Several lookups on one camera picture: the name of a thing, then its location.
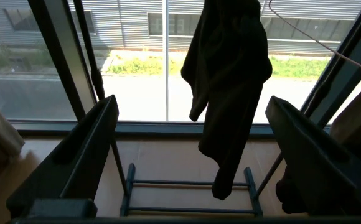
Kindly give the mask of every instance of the road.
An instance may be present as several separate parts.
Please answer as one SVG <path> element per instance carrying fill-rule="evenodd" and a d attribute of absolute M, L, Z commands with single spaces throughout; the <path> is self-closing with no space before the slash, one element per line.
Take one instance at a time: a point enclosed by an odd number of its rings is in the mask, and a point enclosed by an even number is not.
<path fill-rule="evenodd" d="M 106 95 L 114 94 L 122 121 L 165 121 L 165 79 L 159 76 L 103 76 Z M 315 81 L 269 79 L 263 87 L 254 123 L 267 123 L 266 105 L 275 95 L 300 109 Z M 361 83 L 343 108 L 361 91 Z M 192 102 L 190 86 L 181 77 L 169 79 L 169 121 L 188 122 Z M 0 110 L 9 119 L 75 120 L 58 77 L 0 77 Z M 204 121 L 204 113 L 199 121 Z"/>

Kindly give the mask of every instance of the gray building facade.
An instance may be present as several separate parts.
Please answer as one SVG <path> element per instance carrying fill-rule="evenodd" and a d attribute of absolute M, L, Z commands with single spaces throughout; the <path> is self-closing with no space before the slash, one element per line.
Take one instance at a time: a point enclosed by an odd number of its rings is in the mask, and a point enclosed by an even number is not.
<path fill-rule="evenodd" d="M 260 0 L 261 22 L 270 52 L 329 53 L 277 18 L 268 2 Z M 74 10 L 72 1 L 69 5 Z M 95 48 L 161 48 L 161 1 L 84 0 L 83 5 Z M 169 0 L 171 50 L 189 48 L 203 6 L 204 0 Z M 336 49 L 360 12 L 361 0 L 273 0 L 272 8 L 299 29 Z M 73 17 L 78 26 L 75 13 Z M 0 44 L 33 47 L 43 43 L 27 0 L 0 0 Z"/>

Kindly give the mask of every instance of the thin wire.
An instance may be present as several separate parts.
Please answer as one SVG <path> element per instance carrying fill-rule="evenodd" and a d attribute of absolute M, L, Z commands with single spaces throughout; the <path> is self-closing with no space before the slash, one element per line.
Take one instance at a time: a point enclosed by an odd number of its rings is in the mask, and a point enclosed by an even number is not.
<path fill-rule="evenodd" d="M 280 19 L 282 19 L 285 23 L 287 23 L 288 25 L 292 26 L 292 27 L 295 28 L 296 30 L 300 31 L 301 33 L 303 33 L 304 35 L 306 35 L 306 36 L 309 37 L 310 39 L 314 40 L 316 43 L 322 45 L 322 46 L 323 46 L 324 48 L 326 48 L 327 50 L 330 50 L 331 52 L 335 53 L 337 56 L 339 56 L 339 57 L 347 60 L 348 62 L 350 62 L 350 63 L 352 63 L 352 64 L 354 64 L 354 65 L 356 65 L 356 66 L 358 66 L 358 67 L 361 68 L 361 64 L 355 62 L 354 60 L 349 59 L 348 57 L 343 56 L 342 54 L 336 52 L 335 50 L 332 50 L 330 47 L 328 47 L 328 46 L 320 43 L 320 41 L 316 40 L 315 38 L 311 37 L 310 35 L 306 34 L 306 33 L 303 32 L 302 30 L 298 29 L 297 27 L 293 26 L 293 25 L 290 24 L 288 21 L 286 21 L 282 16 L 280 16 L 275 10 L 272 9 L 272 7 L 271 7 L 272 1 L 273 1 L 273 0 L 269 0 L 269 9 L 270 9 L 276 16 L 278 16 Z"/>

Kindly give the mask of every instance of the glass pane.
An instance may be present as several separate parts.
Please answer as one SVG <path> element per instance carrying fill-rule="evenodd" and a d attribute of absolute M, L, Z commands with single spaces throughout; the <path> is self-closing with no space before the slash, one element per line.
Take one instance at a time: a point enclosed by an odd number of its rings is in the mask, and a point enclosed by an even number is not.
<path fill-rule="evenodd" d="M 338 115 L 349 105 L 352 100 L 355 99 L 355 97 L 361 92 L 361 81 L 359 84 L 354 88 L 352 93 L 348 96 L 348 98 L 344 101 L 344 103 L 340 106 L 340 108 L 337 110 L 335 115 L 330 119 L 328 125 L 331 125 L 332 122 L 338 117 Z"/>
<path fill-rule="evenodd" d="M 76 120 L 27 0 L 11 8 L 0 0 L 0 111 L 11 120 Z"/>
<path fill-rule="evenodd" d="M 69 5 L 75 10 L 72 1 Z M 96 62 L 106 96 L 114 94 L 117 99 L 119 120 L 165 121 L 162 3 L 98 0 L 83 1 L 83 7 L 92 13 L 96 32 L 90 37 Z M 82 35 L 78 36 L 83 45 Z"/>
<path fill-rule="evenodd" d="M 268 122 L 265 110 L 273 95 L 289 101 L 300 109 L 332 57 L 332 52 L 309 40 L 274 15 L 267 3 L 263 9 L 261 23 L 268 38 L 273 74 L 264 84 L 254 123 Z M 298 7 L 295 3 L 293 0 L 273 1 L 272 8 L 292 25 L 333 49 L 343 41 L 361 10 L 361 0 L 302 0 L 298 1 Z M 203 1 L 191 4 L 187 1 L 175 3 L 175 0 L 169 0 L 169 5 L 169 11 L 176 11 L 179 19 L 187 17 L 188 14 L 201 13 Z M 172 66 L 169 79 L 169 121 L 190 121 L 192 92 L 180 76 L 180 69 L 191 40 L 191 36 L 169 38 Z M 204 116 L 205 112 L 200 115 L 199 121 L 204 121 Z"/>

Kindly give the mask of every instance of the white pole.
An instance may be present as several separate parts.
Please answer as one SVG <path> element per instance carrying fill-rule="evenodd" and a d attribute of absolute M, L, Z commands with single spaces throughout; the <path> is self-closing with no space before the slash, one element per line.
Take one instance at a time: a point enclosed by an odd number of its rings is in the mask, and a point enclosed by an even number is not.
<path fill-rule="evenodd" d="M 168 0 L 162 0 L 162 71 L 166 82 L 166 121 L 168 117 L 169 97 L 168 97 L 168 78 L 169 78 L 169 60 L 168 60 Z"/>

